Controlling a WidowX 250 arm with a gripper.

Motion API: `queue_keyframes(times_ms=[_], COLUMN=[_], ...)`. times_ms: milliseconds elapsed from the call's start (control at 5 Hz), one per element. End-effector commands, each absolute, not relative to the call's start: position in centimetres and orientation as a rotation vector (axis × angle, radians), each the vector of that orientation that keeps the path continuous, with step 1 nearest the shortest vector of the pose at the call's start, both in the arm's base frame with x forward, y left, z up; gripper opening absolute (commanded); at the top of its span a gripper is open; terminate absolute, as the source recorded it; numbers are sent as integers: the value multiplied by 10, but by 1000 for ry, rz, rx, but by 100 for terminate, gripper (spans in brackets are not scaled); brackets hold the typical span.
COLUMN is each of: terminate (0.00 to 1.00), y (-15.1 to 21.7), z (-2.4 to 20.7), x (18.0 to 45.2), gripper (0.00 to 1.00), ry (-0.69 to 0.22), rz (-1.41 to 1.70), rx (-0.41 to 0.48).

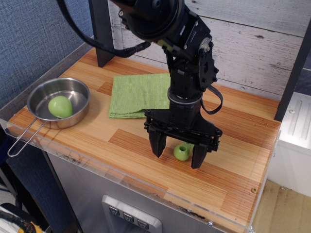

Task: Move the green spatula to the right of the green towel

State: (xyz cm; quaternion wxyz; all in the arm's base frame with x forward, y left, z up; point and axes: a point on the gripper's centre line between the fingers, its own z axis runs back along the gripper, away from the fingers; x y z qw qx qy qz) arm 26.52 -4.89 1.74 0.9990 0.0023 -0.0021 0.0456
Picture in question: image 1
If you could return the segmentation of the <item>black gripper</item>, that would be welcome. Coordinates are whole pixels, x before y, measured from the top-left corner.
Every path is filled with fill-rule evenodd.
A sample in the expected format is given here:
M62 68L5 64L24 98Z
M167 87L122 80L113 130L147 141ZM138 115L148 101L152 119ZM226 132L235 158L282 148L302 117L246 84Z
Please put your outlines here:
M222 131L201 115L202 95L193 99L181 99L169 95L169 109L144 111L145 129L154 155L159 158L166 147L166 139L172 137L194 144L191 168L202 165L207 152L217 151Z

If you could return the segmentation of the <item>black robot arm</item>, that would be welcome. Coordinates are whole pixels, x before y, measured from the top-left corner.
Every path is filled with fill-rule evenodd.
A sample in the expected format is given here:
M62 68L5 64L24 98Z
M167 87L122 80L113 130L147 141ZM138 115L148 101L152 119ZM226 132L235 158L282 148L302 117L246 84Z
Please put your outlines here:
M145 44L155 43L166 54L171 84L169 108L145 110L145 129L153 153L160 156L167 137L194 145L192 168L216 151L222 131L205 120L203 93L220 96L213 87L218 69L212 57L210 29L182 0L117 0L123 24Z

